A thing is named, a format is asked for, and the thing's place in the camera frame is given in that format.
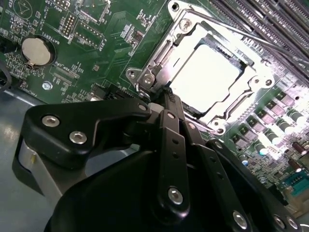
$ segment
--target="microchip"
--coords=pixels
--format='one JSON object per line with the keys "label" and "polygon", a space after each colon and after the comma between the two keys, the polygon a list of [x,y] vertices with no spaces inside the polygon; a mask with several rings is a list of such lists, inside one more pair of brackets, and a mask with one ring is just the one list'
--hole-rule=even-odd
{"label": "microchip", "polygon": [[233,140],[233,142],[234,142],[237,146],[239,146],[239,147],[241,147],[241,148],[244,148],[244,147],[246,147],[246,146],[248,145],[248,143],[247,143],[245,140],[243,140],[239,135],[235,135],[235,136],[232,138],[232,140]]}
{"label": "microchip", "polygon": [[275,168],[277,166],[276,162],[272,162],[271,164],[268,165],[270,168]]}
{"label": "microchip", "polygon": [[253,131],[249,130],[248,128],[244,127],[240,130],[240,133],[249,141],[252,141],[257,138],[257,134]]}
{"label": "microchip", "polygon": [[265,126],[263,126],[258,120],[255,118],[252,118],[248,121],[248,124],[255,129],[257,132],[262,132],[266,129]]}
{"label": "microchip", "polygon": [[281,174],[281,173],[279,173],[279,172],[277,172],[277,173],[275,173],[275,174],[274,174],[274,176],[275,176],[276,178],[278,178],[278,179],[279,179],[279,178],[281,178],[281,177],[282,177],[282,174]]}
{"label": "microchip", "polygon": [[270,109],[274,114],[281,116],[285,113],[285,110],[283,110],[280,106],[278,106],[275,102],[271,101],[267,104],[267,108]]}
{"label": "microchip", "polygon": [[264,110],[260,111],[259,113],[257,113],[258,117],[260,119],[262,119],[266,124],[272,124],[274,123],[276,120],[270,116],[268,113],[266,113]]}
{"label": "microchip", "polygon": [[293,106],[295,104],[294,99],[283,92],[278,94],[276,98],[287,106]]}
{"label": "microchip", "polygon": [[141,33],[139,30],[138,31],[135,31],[132,35],[132,38],[137,41],[137,42],[140,42],[142,39],[143,39],[143,33]]}

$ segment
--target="green circuit board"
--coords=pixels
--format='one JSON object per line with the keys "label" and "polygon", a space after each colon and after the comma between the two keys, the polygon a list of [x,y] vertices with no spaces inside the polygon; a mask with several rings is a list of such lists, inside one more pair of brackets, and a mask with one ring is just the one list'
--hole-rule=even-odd
{"label": "green circuit board", "polygon": [[[55,46],[56,61],[31,70],[17,52],[7,55],[6,63],[14,76],[25,80],[22,89],[46,103],[83,101],[94,83],[113,83],[134,94],[124,70],[142,68],[170,26],[166,2],[8,0],[1,34],[19,43],[42,35]],[[137,31],[140,41],[132,45],[128,34]],[[53,89],[42,89],[43,81],[51,82]]]}
{"label": "green circuit board", "polygon": [[[45,103],[69,103],[86,101],[94,84],[109,87],[111,84],[125,92],[137,96],[134,86],[128,81],[125,72],[129,67],[143,68],[163,36],[172,24],[167,10],[168,0],[5,0],[0,19],[0,34],[21,44],[29,36],[40,35],[54,46],[56,58],[52,64],[33,69],[25,63],[21,49],[2,55],[11,74],[22,80],[21,90]],[[211,12],[215,17],[233,24],[224,11],[217,8],[212,0],[187,0]],[[267,56],[258,44],[244,41],[256,53]],[[296,133],[281,135],[282,146],[270,153],[285,152],[278,160],[271,156],[261,156],[254,145],[256,139],[245,147],[232,141],[239,134],[247,117],[256,110],[265,109],[267,104],[281,92],[291,96],[293,108],[281,105],[289,112],[297,110],[309,118],[309,89],[275,59],[271,60],[276,85],[262,90],[256,101],[220,137],[236,156],[248,158],[248,168],[266,187],[273,184],[284,189],[284,180],[295,171],[289,167],[287,157],[301,158],[292,147],[293,142],[309,147],[309,126],[302,125]],[[45,82],[52,88],[43,88]],[[275,120],[284,119],[297,128],[287,114],[276,116],[266,111]],[[205,139],[215,137],[203,133]]]}

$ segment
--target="capacitor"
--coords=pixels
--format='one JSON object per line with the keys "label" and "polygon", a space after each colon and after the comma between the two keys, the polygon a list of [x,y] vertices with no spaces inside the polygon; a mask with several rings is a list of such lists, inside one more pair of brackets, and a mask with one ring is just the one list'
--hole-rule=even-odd
{"label": "capacitor", "polygon": [[273,145],[278,145],[281,142],[281,139],[274,132],[269,132],[266,137]]}
{"label": "capacitor", "polygon": [[279,128],[286,134],[290,134],[293,132],[293,127],[291,127],[290,124],[288,124],[287,122],[283,121],[283,122],[280,122],[278,124]]}
{"label": "capacitor", "polygon": [[298,142],[292,143],[292,147],[301,155],[307,154],[307,150]]}
{"label": "capacitor", "polygon": [[294,159],[289,159],[288,164],[293,168],[293,170],[296,173],[301,172],[301,166],[294,160]]}
{"label": "capacitor", "polygon": [[240,160],[240,162],[245,165],[248,166],[249,165],[249,161],[247,159],[247,157],[245,155],[240,155],[238,156],[238,159]]}
{"label": "capacitor", "polygon": [[297,111],[293,111],[290,113],[289,117],[294,121],[296,122],[297,124],[304,124],[306,122],[306,118],[299,112]]}
{"label": "capacitor", "polygon": [[262,144],[262,143],[257,143],[254,148],[257,150],[257,152],[261,155],[264,156],[268,153],[267,148]]}

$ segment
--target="cpu socket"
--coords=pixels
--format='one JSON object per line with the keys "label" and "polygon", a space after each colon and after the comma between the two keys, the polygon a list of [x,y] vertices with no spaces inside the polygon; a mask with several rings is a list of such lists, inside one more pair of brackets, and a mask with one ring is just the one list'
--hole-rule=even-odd
{"label": "cpu socket", "polygon": [[242,36],[205,20],[211,15],[204,8],[171,0],[168,11],[174,23],[165,37],[145,66],[128,68],[126,76],[150,100],[170,87],[188,120],[222,135],[259,90],[273,87],[270,68]]}

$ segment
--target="black plastic bracket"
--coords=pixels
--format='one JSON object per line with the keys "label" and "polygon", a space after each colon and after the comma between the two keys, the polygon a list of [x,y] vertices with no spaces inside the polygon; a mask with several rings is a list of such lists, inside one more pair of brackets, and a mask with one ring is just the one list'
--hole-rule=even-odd
{"label": "black plastic bracket", "polygon": [[240,163],[223,142],[213,139],[207,141],[206,146],[215,151],[228,171],[229,178],[238,183],[238,188],[234,189],[241,204],[246,207],[247,214],[251,215],[252,221],[259,226],[260,231],[302,231],[293,215]]}
{"label": "black plastic bracket", "polygon": [[190,122],[183,122],[187,143],[191,154],[200,161],[199,169],[208,176],[210,186],[214,191],[221,214],[231,231],[252,231],[250,221],[243,210],[229,178],[215,151],[204,146],[204,141],[197,127]]}
{"label": "black plastic bracket", "polygon": [[[42,123],[42,118],[49,115],[59,119],[57,127],[47,127]],[[79,169],[84,167],[104,136],[121,137],[124,123],[147,120],[150,115],[148,106],[138,99],[40,105],[27,111],[21,136],[28,147],[57,165]],[[84,133],[87,141],[84,144],[70,141],[69,135],[73,131]]]}
{"label": "black plastic bracket", "polygon": [[169,110],[159,115],[157,153],[160,156],[157,217],[164,224],[181,222],[190,211],[185,140],[179,134],[179,119]]}

